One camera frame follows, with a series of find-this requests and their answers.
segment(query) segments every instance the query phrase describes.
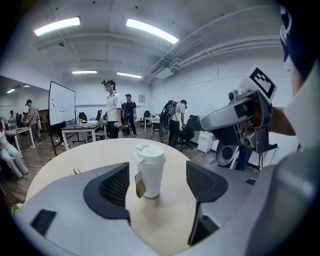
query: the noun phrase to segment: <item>white cup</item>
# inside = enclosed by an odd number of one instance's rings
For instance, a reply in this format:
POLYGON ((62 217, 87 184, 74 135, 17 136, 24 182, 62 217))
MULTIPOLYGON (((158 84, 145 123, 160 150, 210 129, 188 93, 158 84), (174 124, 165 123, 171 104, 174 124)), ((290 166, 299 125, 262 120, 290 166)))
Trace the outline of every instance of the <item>white cup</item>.
POLYGON ((144 196, 155 198, 160 193, 162 175, 166 162, 166 151, 158 145, 140 143, 136 146, 135 158, 145 185, 144 196))

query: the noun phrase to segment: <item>man in white t-shirt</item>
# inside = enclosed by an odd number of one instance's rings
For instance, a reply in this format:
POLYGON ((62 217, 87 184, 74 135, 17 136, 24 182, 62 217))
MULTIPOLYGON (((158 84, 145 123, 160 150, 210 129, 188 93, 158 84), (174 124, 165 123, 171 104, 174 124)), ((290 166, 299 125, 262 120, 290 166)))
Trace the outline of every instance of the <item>man in white t-shirt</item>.
POLYGON ((105 90, 109 92, 106 99, 106 120, 110 131, 110 138, 118 138, 118 128, 122 127, 121 122, 121 99, 116 92, 116 83, 112 80, 104 83, 105 90))
POLYGON ((183 99, 178 102, 175 106, 175 113, 170 116, 169 120, 169 143, 170 147, 176 148, 179 133, 180 133, 180 121, 179 121, 179 114, 181 114, 181 124, 182 128, 185 127, 185 110, 187 108, 187 102, 183 99))

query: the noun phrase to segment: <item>tea bag tag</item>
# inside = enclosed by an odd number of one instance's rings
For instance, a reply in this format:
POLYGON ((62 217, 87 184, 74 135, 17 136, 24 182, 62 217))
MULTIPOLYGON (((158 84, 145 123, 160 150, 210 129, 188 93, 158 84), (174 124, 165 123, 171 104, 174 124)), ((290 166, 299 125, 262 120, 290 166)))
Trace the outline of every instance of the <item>tea bag tag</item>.
POLYGON ((142 173, 139 170, 138 173, 134 176, 135 179, 135 192, 138 198, 142 198, 144 193, 146 192, 146 185, 142 180, 142 173))

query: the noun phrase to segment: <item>round table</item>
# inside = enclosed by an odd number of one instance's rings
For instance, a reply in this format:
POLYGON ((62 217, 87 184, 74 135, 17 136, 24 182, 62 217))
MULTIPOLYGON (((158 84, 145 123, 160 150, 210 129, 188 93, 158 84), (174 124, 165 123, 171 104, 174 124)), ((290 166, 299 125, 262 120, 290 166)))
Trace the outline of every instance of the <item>round table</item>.
POLYGON ((196 200, 186 181, 186 161, 178 150, 147 139, 118 138, 99 140, 68 150, 49 161, 34 177, 27 195, 28 201, 51 182, 73 175, 73 169, 86 172, 103 166, 129 162, 130 186, 125 208, 130 212, 131 228, 161 255, 186 250, 194 221, 196 200), (166 162, 160 195, 155 199, 136 195, 135 175, 138 163, 136 145, 156 144, 166 151, 166 162))

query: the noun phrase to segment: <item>whiteboard frame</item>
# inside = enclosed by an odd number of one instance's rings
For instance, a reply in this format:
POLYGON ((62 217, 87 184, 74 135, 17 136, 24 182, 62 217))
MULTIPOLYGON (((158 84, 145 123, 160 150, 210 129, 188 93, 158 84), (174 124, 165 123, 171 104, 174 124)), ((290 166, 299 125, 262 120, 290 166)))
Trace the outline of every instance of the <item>whiteboard frame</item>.
POLYGON ((49 98, 48 98, 48 117, 49 117, 50 127, 52 126, 52 125, 51 125, 51 120, 50 120, 50 93, 51 93, 51 84, 52 84, 52 83, 55 83, 55 84, 58 85, 58 86, 61 86, 61 87, 63 87, 63 88, 66 88, 66 89, 74 92, 74 118, 76 118, 76 92, 75 92, 74 90, 71 90, 71 89, 69 89, 69 88, 67 88, 67 87, 65 87, 65 86, 63 86, 63 85, 55 82, 55 81, 50 81, 49 98))

